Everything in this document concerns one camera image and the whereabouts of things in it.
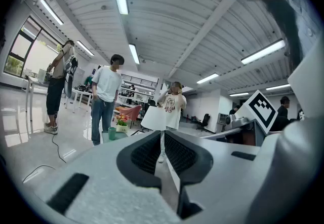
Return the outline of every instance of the black pants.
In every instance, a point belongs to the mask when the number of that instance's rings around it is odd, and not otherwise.
[[[62,90],[64,88],[65,78],[51,78],[47,90],[46,108],[48,115],[55,115],[59,111]]]

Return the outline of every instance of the window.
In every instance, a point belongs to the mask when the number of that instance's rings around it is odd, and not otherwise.
[[[32,76],[37,76],[39,69],[46,70],[52,63],[61,46],[29,17],[11,47],[4,72],[23,77],[28,71]]]

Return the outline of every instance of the cable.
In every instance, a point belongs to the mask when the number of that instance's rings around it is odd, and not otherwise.
[[[61,160],[66,164],[66,162],[64,161],[64,159],[62,159],[62,158],[60,157],[60,153],[59,153],[59,145],[53,141],[54,136],[55,136],[55,134],[54,134],[53,137],[52,137],[52,143],[54,143],[54,144],[57,146],[57,154],[59,155],[59,158],[60,158],[60,159],[61,159]]]
[[[32,172],[31,172],[29,175],[27,175],[27,176],[25,177],[25,179],[22,180],[22,182],[24,182],[24,181],[28,178],[28,176],[30,176],[34,171],[36,171],[36,170],[37,170],[39,167],[41,167],[41,166],[51,167],[51,168],[53,168],[54,170],[56,170],[54,167],[49,166],[49,165],[40,165],[40,166],[37,166],[34,170],[32,170]]]

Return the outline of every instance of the floor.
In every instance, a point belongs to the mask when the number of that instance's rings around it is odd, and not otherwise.
[[[33,121],[30,121],[29,111],[25,110],[26,93],[18,89],[0,87],[0,155],[7,164],[7,170],[18,181],[23,181],[26,187],[34,190],[44,179],[64,166],[58,157],[57,146],[52,143],[52,138],[59,146],[59,155],[68,164],[84,151],[92,148],[91,142],[91,110],[87,105],[81,104],[80,108],[72,112],[73,104],[64,107],[65,98],[61,99],[61,106],[57,118],[58,134],[53,137],[44,132],[44,123],[48,122],[46,112],[46,96],[34,94],[33,96]],[[128,136],[140,129],[136,123],[127,133]],[[182,119],[179,131],[196,136],[207,136],[209,132],[196,130],[196,125],[186,123]],[[162,194],[175,210],[177,207],[177,189],[172,182],[172,177],[166,161],[156,168],[156,175],[168,185]]]

